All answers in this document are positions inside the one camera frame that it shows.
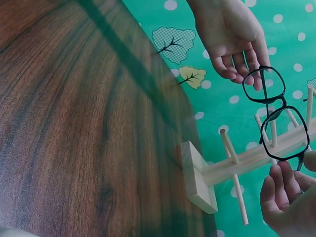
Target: wood grain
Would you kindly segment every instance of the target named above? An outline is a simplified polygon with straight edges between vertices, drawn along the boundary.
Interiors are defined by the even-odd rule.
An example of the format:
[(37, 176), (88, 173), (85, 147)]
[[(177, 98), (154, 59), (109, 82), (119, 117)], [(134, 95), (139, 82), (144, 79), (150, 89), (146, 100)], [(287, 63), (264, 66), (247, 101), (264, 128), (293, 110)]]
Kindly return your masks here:
[(185, 196), (191, 105), (115, 0), (0, 3), (0, 226), (41, 237), (216, 236)]

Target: eyeglasses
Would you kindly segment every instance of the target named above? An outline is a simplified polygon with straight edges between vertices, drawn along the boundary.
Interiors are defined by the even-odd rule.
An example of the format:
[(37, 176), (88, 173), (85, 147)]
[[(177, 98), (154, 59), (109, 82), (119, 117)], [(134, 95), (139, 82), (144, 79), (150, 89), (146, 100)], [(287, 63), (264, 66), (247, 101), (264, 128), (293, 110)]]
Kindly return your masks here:
[[(252, 84), (252, 83), (248, 83), (248, 82), (254, 79), (259, 79), (259, 77), (261, 78), (261, 82), (262, 82), (262, 91), (261, 92), (252, 91), (250, 89), (251, 87), (247, 86), (248, 84)], [(270, 156), (271, 158), (274, 158), (280, 161), (285, 161), (292, 158), (298, 158), (299, 163), (297, 166), (297, 170), (300, 170), (303, 164), (304, 152), (309, 148), (309, 145), (310, 145), (310, 137), (308, 135), (308, 129), (301, 113), (295, 107), (287, 105), (286, 99), (284, 97), (286, 86), (280, 73), (273, 67), (260, 66), (259, 69), (254, 70), (248, 76), (246, 76), (246, 78), (242, 82), (242, 87), (249, 100), (266, 105), (267, 118), (264, 120), (260, 128), (261, 137), (260, 137), (259, 144), (263, 144), (267, 155)], [(277, 100), (280, 100), (282, 102), (282, 106), (269, 114), (269, 105), (274, 103)], [(299, 121), (304, 126), (304, 129), (306, 132), (306, 140), (304, 141), (304, 145), (306, 144), (306, 147), (303, 146), (299, 150), (295, 151), (294, 154), (288, 155), (286, 157), (277, 157), (270, 153), (271, 149), (273, 148), (273, 144), (272, 143), (270, 145), (266, 144), (267, 141), (265, 141), (264, 139), (264, 133), (267, 132), (268, 124), (270, 124), (270, 126), (273, 126), (274, 121), (277, 118), (282, 117), (284, 115), (284, 112), (286, 112), (285, 113), (286, 116), (294, 114), (294, 115), (297, 115), (296, 116), (297, 118), (299, 118)], [(271, 136), (276, 137), (276, 132), (273, 134), (273, 129), (271, 130)]]

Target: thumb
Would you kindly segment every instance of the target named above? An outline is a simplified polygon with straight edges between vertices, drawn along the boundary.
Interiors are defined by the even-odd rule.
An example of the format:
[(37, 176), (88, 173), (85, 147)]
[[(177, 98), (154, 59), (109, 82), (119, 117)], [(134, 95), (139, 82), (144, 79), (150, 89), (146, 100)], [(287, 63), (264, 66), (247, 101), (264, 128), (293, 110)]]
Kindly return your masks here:
[(270, 66), (271, 64), (264, 34), (262, 33), (260, 36), (258, 36), (253, 42), (251, 42), (251, 45), (257, 54), (258, 63), (261, 66)]
[(316, 171), (316, 151), (304, 153), (304, 166), (310, 171)]
[(303, 174), (300, 171), (295, 171), (294, 177), (303, 192), (306, 192), (316, 182), (315, 178), (309, 175)]
[(278, 228), (277, 218), (283, 212), (277, 206), (276, 185), (273, 178), (268, 175), (262, 185), (260, 192), (260, 206), (264, 221), (272, 228)]

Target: tree print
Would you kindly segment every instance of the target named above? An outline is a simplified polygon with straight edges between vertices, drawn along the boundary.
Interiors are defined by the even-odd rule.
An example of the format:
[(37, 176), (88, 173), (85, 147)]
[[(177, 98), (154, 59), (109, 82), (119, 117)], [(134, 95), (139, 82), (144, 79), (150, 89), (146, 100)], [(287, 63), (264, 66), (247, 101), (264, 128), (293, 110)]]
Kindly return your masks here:
[(186, 82), (192, 88), (197, 89), (201, 86), (202, 81), (205, 79), (206, 71), (185, 66), (179, 68), (179, 74), (183, 79), (183, 81), (179, 84)]
[(196, 33), (193, 30), (160, 27), (153, 31), (152, 37), (158, 53), (162, 53), (172, 63), (180, 64), (193, 47)]

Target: black eyeglasses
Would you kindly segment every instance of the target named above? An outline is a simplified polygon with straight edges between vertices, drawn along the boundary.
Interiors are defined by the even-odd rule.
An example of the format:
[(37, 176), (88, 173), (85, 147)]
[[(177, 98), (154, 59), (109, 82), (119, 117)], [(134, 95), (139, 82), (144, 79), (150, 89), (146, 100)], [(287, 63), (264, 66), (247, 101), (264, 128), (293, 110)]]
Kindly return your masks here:
[[(268, 74), (270, 77), (273, 74), (274, 80), (265, 79), (266, 74)], [(259, 76), (260, 76), (261, 81), (262, 81), (263, 94), (261, 92), (258, 92), (258, 91), (251, 94), (249, 89), (246, 89), (246, 86), (248, 84), (251, 84), (251, 83), (247, 83), (247, 82), (249, 80), (258, 79)], [(277, 89), (271, 90), (272, 94), (268, 95), (267, 87), (271, 86), (274, 83), (278, 83), (279, 87)], [(285, 86), (284, 80), (283, 80), (282, 76), (280, 75), (280, 73), (276, 69), (274, 69), (273, 67), (260, 66), (259, 69), (254, 70), (248, 76), (246, 76), (246, 78), (242, 82), (242, 87), (243, 87), (243, 90), (244, 90), (244, 92), (249, 100), (266, 105), (267, 118), (264, 120), (264, 122), (262, 123), (261, 128), (260, 128), (261, 137), (260, 137), (259, 144), (261, 144), (261, 143), (263, 144), (267, 155), (270, 156), (271, 158), (274, 158), (274, 159), (277, 159), (280, 161), (285, 161), (285, 160), (289, 160), (292, 158), (298, 158), (299, 163), (297, 166), (297, 170), (300, 170), (302, 167), (302, 164), (303, 164), (304, 152), (309, 148), (309, 145), (310, 145), (310, 137), (308, 135), (308, 129), (307, 129), (307, 126), (305, 124), (305, 121), (304, 121), (301, 113), (295, 107), (287, 105), (287, 102), (286, 102), (285, 97), (284, 97), (285, 91), (286, 91), (286, 86)], [(269, 105), (274, 103), (277, 100), (281, 100), (282, 106), (269, 114)], [(263, 130), (266, 132), (269, 122), (280, 117), (282, 112), (284, 112), (286, 110), (289, 110), (292, 114), (296, 114), (297, 117), (301, 120), (301, 124), (304, 126), (304, 129), (306, 132), (306, 140), (304, 142), (306, 144), (306, 147), (299, 149), (299, 151), (295, 152), (293, 155), (289, 155), (287, 157), (277, 157), (277, 156), (274, 156), (270, 153), (269, 150), (272, 148), (272, 146), (268, 146), (266, 144), (266, 141), (263, 139)]]

